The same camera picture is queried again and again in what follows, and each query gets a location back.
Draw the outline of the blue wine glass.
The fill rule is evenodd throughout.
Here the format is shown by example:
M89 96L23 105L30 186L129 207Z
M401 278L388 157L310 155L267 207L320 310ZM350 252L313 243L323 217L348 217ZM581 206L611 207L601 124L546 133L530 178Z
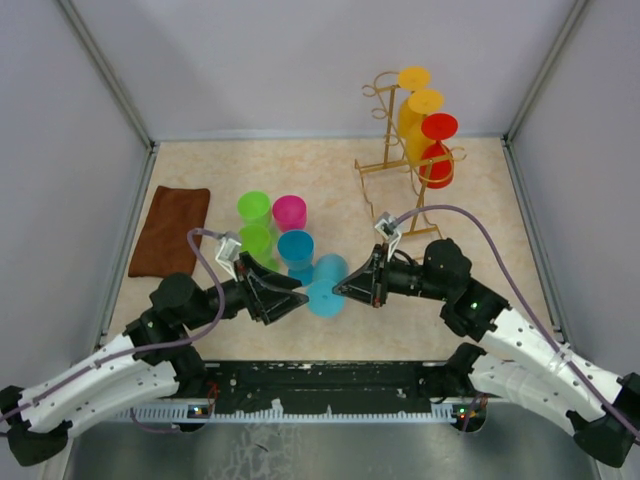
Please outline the blue wine glass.
M313 237L304 230L289 230L280 236L277 250L287 268L288 275L299 280L303 286L309 285L314 271Z
M348 275L348 264L338 254L320 257L315 265L313 280L307 289L309 310L321 318L333 318L344 308L346 299L334 294L334 287Z

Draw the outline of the green wine glass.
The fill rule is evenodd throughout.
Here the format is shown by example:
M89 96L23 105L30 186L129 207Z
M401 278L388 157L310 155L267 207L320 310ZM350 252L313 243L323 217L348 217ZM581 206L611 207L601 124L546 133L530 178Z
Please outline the green wine glass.
M269 226L272 219L271 200L263 191L249 191L237 201L237 212L245 224Z
M239 230L242 250L248 252L260 265L278 272L279 264L273 257L270 231L259 224L249 224Z

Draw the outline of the pink wine glass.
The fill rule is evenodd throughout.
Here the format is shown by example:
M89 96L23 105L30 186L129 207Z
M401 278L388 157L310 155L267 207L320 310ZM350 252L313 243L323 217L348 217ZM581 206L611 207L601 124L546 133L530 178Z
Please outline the pink wine glass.
M303 230L307 223L307 204L297 195L284 195L274 202L272 215L281 232Z

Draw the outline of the red wine glass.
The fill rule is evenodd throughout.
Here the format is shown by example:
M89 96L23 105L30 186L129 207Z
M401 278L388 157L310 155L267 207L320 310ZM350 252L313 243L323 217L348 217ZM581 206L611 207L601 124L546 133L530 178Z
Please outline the red wine glass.
M453 180L454 160L444 141L453 137L457 130L458 121L449 113L431 114L423 123L423 132L435 141L424 150L420 159L419 175L429 189L445 188Z

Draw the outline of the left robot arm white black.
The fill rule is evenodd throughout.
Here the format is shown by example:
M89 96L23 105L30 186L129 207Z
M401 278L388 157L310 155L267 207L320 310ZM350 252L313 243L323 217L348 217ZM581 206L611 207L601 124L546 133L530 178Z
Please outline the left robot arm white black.
M68 441L111 416L155 399L194 397L208 384L193 345L198 334L247 311L272 324L309 298L300 281L243 253L234 278L204 290L174 273L150 295L151 306L125 330L68 370L36 386L1 392L8 447L22 467L59 454Z

